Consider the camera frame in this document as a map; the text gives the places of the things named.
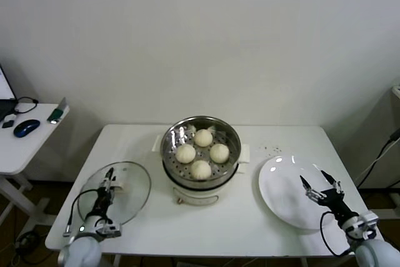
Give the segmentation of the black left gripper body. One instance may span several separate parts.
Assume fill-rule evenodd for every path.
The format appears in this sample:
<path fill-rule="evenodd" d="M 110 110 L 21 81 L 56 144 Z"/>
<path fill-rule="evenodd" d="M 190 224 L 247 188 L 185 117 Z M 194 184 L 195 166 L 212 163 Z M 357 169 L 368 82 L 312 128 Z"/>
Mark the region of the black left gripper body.
<path fill-rule="evenodd" d="M 97 190 L 97 199 L 95 201 L 96 214 L 106 214 L 108 208 L 113 203 L 113 190 L 111 188 L 99 188 Z"/>

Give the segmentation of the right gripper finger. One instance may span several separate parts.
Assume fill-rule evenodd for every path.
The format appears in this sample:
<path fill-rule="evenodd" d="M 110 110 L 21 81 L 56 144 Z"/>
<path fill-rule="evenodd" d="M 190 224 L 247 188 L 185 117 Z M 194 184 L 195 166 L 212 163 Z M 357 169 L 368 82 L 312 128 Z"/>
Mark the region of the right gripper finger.
<path fill-rule="evenodd" d="M 321 170 L 322 175 L 324 176 L 325 180 L 330 184 L 329 189 L 325 189 L 322 191 L 322 194 L 326 195 L 327 197 L 342 197 L 344 196 L 344 192 L 341 188 L 341 182 L 336 181 L 330 174 Z"/>
<path fill-rule="evenodd" d="M 315 189 L 312 189 L 311 185 L 308 181 L 303 177 L 300 176 L 303 188 L 306 190 L 306 196 L 311 199 L 313 202 L 319 202 L 327 198 L 325 194 L 322 192 L 318 192 Z"/>

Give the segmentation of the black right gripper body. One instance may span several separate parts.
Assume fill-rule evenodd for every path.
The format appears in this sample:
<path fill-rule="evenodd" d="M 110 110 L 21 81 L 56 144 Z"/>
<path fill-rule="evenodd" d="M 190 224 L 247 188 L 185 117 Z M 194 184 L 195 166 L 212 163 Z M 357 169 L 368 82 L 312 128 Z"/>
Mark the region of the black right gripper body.
<path fill-rule="evenodd" d="M 338 223 L 345 223 L 347 220 L 359 216 L 344 202 L 343 192 L 338 193 L 336 189 L 327 189 L 322 191 L 321 194 L 325 195 L 325 197 L 321 198 L 318 204 L 329 208 Z"/>

